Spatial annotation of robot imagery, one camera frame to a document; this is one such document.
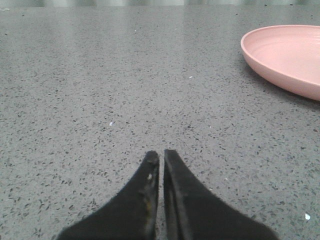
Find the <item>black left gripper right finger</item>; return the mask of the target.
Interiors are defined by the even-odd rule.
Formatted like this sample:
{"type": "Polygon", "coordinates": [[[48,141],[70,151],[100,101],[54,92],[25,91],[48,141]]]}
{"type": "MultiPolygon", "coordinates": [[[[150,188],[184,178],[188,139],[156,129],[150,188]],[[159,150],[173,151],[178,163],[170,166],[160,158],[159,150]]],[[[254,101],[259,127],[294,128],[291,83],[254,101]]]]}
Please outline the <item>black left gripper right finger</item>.
{"type": "Polygon", "coordinates": [[[164,151],[164,208],[170,240],[275,240],[275,233],[227,205],[188,169],[175,150],[164,151]]]}

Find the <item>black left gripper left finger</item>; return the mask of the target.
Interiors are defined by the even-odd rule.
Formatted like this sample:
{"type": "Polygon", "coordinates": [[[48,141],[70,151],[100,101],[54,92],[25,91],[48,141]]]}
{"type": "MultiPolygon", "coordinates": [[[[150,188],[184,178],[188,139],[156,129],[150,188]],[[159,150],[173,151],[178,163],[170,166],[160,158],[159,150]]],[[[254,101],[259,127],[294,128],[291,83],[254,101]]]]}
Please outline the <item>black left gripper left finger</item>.
{"type": "Polygon", "coordinates": [[[159,155],[148,151],[139,168],[107,204],[63,230],[60,240],[154,240],[159,155]]]}

